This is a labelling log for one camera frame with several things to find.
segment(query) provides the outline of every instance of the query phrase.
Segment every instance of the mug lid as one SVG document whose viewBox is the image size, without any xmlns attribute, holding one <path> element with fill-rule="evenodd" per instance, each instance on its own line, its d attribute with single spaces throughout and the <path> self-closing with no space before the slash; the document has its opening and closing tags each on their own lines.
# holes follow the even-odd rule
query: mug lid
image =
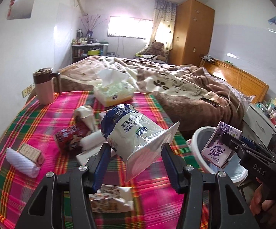
<svg viewBox="0 0 276 229">
<path fill-rule="evenodd" d="M 33 72 L 33 76 L 40 76 L 40 75 L 43 75 L 43 74 L 48 74 L 48 73 L 51 73 L 53 70 L 53 68 L 42 68 L 42 69 L 39 69 L 35 72 Z"/>
</svg>

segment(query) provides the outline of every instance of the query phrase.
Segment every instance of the metal bolt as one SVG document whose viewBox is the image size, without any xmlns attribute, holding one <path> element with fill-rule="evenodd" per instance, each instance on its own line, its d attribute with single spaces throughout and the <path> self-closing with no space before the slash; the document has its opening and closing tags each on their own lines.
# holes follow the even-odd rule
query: metal bolt
<svg viewBox="0 0 276 229">
<path fill-rule="evenodd" d="M 49 171 L 46 174 L 46 177 L 53 177 L 53 176 L 54 176 L 54 172 L 52 172 L 52 171 Z"/>
<path fill-rule="evenodd" d="M 217 174 L 218 174 L 220 177 L 226 177 L 226 173 L 223 172 L 223 171 L 219 171 Z"/>
<path fill-rule="evenodd" d="M 194 170 L 194 167 L 193 167 L 192 165 L 186 165 L 186 166 L 185 166 L 185 169 L 186 169 L 187 171 L 191 171 L 191 170 Z"/>
<path fill-rule="evenodd" d="M 85 171 L 85 170 L 87 170 L 87 166 L 86 165 L 81 165 L 80 167 L 79 167 L 79 171 Z"/>
</svg>

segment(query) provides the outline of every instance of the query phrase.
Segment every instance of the hand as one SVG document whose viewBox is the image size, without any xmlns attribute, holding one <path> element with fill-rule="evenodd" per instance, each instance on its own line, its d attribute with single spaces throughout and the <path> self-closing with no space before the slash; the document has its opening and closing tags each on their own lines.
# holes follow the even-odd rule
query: hand
<svg viewBox="0 0 276 229">
<path fill-rule="evenodd" d="M 262 205 L 260 204 L 261 200 L 262 200 L 262 192 L 261 192 L 262 185 L 263 184 L 261 184 L 254 192 L 249 208 L 250 208 L 251 212 L 253 213 L 253 215 L 255 216 L 256 214 L 259 214 L 261 212 L 261 207 L 262 207 L 262 209 L 264 211 L 267 211 L 271 215 L 271 217 L 268 221 L 268 224 L 272 225 L 273 223 L 276 222 L 276 201 L 275 200 L 266 200 L 262 203 Z"/>
</svg>

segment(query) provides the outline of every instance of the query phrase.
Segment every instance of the curtain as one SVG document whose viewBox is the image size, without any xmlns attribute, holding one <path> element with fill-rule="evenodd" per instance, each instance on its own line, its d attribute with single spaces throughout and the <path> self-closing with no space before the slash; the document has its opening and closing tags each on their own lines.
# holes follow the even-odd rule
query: curtain
<svg viewBox="0 0 276 229">
<path fill-rule="evenodd" d="M 147 50 L 152 47 L 155 41 L 164 43 L 166 53 L 172 49 L 176 6 L 175 3 L 169 1 L 156 0 L 153 30 Z"/>
</svg>

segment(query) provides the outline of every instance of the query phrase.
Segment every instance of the purple snack package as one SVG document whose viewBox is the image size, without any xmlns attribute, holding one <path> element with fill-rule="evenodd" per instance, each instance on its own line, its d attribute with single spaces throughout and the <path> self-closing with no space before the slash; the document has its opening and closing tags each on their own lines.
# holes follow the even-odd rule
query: purple snack package
<svg viewBox="0 0 276 229">
<path fill-rule="evenodd" d="M 208 143 L 201 151 L 201 154 L 206 159 L 222 169 L 229 163 L 234 155 L 234 151 L 221 142 L 221 136 L 224 133 L 228 133 L 239 139 L 242 131 L 220 121 Z"/>
</svg>

